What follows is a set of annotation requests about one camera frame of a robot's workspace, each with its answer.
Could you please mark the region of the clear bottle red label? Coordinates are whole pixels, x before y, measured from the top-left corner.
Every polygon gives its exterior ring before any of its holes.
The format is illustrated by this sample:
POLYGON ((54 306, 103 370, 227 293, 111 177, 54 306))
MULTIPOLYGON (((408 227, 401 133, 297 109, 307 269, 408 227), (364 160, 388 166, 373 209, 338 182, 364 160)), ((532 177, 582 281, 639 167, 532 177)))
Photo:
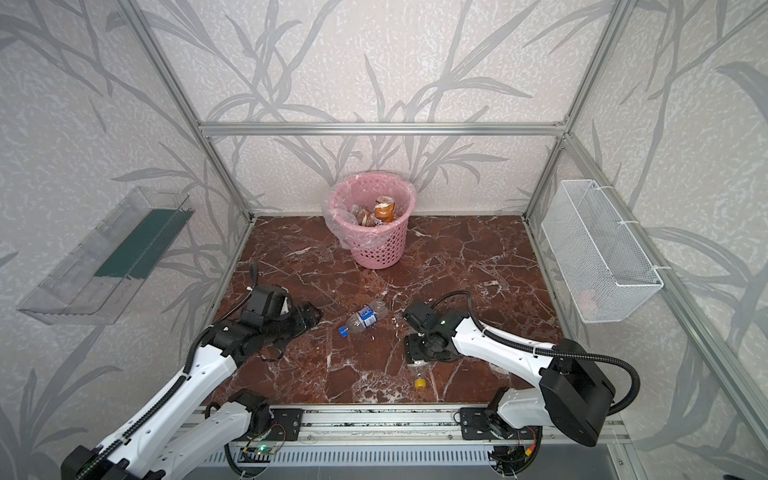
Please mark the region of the clear bottle red label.
POLYGON ((409 371, 413 376, 413 385, 416 390, 427 388, 429 375, 429 364, 423 360, 417 360, 408 365, 409 371))

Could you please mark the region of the clear bottle blue cap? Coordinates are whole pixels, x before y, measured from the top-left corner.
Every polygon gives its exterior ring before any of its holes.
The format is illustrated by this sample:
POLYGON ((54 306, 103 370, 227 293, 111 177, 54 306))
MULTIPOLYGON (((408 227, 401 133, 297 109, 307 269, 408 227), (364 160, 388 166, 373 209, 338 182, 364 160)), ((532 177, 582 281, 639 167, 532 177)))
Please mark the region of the clear bottle blue cap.
POLYGON ((354 312, 347 321, 338 329, 342 338, 360 333, 375 325, 379 320, 387 317, 389 308, 381 299, 375 299, 362 309, 354 312))

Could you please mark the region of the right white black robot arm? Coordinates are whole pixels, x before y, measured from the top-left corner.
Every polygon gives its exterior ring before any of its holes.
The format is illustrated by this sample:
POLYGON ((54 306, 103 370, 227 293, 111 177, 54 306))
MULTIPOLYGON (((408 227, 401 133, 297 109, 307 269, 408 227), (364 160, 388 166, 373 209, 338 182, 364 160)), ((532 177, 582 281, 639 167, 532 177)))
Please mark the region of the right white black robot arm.
POLYGON ((524 390, 500 389, 484 411, 490 431, 501 439, 530 427, 554 427, 593 447, 606 418, 640 393, 641 377, 630 363, 590 353, 573 340, 553 344, 513 335, 483 323, 472 305, 441 313, 436 302, 415 300, 403 317, 413 330, 405 339, 408 363, 470 357, 527 383, 524 390))

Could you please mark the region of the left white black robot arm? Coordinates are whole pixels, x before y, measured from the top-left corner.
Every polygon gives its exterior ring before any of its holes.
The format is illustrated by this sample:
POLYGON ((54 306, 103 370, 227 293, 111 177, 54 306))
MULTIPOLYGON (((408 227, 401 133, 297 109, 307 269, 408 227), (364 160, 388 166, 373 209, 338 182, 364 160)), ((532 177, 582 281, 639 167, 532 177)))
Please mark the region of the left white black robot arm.
POLYGON ((64 479, 176 479, 230 442, 264 438, 278 423, 266 397, 242 389, 183 435, 187 418, 218 386, 263 349, 287 345, 323 317, 294 303, 279 286, 254 286, 193 341, 182 368, 125 424, 93 448, 76 447, 62 462, 64 479))

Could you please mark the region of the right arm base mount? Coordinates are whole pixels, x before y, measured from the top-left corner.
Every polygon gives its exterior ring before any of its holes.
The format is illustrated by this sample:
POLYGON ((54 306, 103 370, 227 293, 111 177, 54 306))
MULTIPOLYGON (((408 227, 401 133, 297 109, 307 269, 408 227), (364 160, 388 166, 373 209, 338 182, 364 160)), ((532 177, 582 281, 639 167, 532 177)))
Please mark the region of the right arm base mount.
POLYGON ((459 417, 456 422, 461 427, 463 440, 537 441, 542 433, 540 426, 525 426, 516 429, 506 423, 496 412, 503 395, 509 391, 510 388, 499 388, 487 406, 459 409, 459 417))

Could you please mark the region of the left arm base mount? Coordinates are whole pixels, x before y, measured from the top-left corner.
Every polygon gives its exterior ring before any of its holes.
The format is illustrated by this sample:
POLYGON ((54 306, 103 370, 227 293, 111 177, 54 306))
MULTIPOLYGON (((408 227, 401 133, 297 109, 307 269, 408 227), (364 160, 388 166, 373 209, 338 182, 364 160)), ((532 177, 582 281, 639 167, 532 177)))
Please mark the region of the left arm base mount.
POLYGON ((238 441, 296 441, 304 410, 273 408, 269 400, 253 391, 242 389, 228 398, 245 407, 250 414, 245 433, 238 441))

